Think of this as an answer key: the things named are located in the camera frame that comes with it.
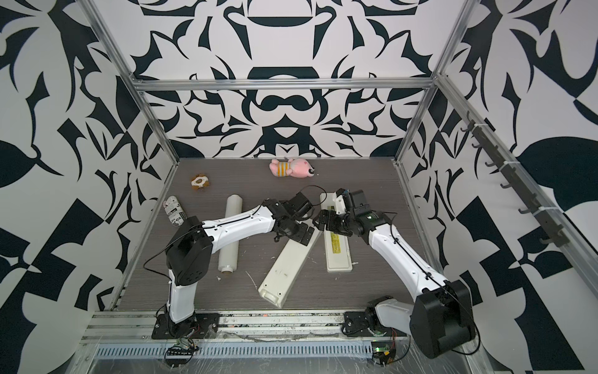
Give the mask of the cream dispenser lid with label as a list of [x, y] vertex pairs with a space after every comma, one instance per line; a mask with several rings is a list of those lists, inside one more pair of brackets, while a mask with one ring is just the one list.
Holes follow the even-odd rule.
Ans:
[[[322, 193], [322, 209], [336, 212], [337, 198], [335, 193]], [[333, 232], [323, 232], [325, 241], [326, 269], [329, 273], [345, 273], [353, 270], [350, 247], [347, 236]]]

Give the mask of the cream dispenser base tray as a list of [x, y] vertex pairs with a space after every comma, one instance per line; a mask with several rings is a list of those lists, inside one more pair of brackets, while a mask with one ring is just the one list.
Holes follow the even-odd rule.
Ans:
[[259, 296], [281, 309], [321, 232], [315, 229], [307, 245], [288, 240], [258, 288]]

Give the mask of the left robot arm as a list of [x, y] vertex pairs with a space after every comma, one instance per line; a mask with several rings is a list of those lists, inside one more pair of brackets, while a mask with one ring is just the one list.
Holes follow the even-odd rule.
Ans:
[[213, 254], [243, 239], [273, 232], [307, 246], [315, 231], [305, 222], [314, 206], [303, 193], [289, 200], [265, 199], [258, 207], [229, 218], [187, 219], [165, 248], [169, 277], [167, 331], [188, 337], [199, 327], [195, 313], [196, 286], [206, 276]]

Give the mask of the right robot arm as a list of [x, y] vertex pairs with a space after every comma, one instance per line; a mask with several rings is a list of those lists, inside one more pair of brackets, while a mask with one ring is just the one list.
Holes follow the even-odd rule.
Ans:
[[429, 265], [400, 235], [387, 213], [373, 210], [363, 191], [339, 189], [334, 210], [323, 209], [313, 224], [319, 230], [364, 240], [405, 285], [411, 304], [385, 299], [374, 306], [383, 327], [399, 330], [428, 358], [457, 352], [474, 341], [479, 330], [473, 318], [469, 289], [449, 281]]

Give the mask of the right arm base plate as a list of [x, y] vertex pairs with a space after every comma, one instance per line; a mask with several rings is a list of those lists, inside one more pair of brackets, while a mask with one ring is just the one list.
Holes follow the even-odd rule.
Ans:
[[391, 338], [393, 333], [399, 338], [407, 337], [404, 332], [384, 327], [371, 308], [345, 312], [340, 331], [349, 338]]

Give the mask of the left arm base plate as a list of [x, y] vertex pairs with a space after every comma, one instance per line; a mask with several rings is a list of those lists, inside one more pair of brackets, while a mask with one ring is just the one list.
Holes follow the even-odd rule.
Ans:
[[175, 324], [168, 313], [158, 314], [151, 334], [153, 340], [179, 338], [210, 339], [219, 329], [219, 313], [194, 313], [188, 319]]

